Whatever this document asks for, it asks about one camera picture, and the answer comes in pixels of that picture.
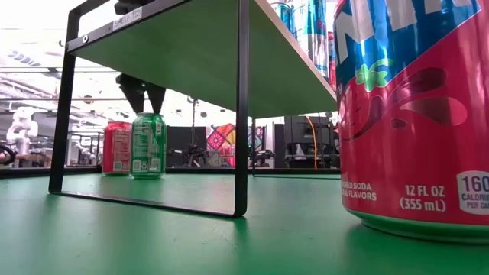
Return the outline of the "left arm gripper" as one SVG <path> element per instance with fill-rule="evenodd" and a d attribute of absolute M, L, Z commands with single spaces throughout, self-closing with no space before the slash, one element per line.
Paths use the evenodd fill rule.
<path fill-rule="evenodd" d="M 117 15 L 126 15 L 128 12 L 135 10 L 141 6 L 151 3 L 153 0 L 118 0 L 114 4 L 115 13 Z M 120 90 L 124 93 L 131 108 L 135 113 L 144 111 L 144 87 L 139 79 L 136 79 L 127 74 L 120 74 L 115 78 L 119 84 Z M 150 100 L 153 112 L 160 114 L 164 97 L 167 89 L 161 86 L 146 82 L 145 89 Z"/>

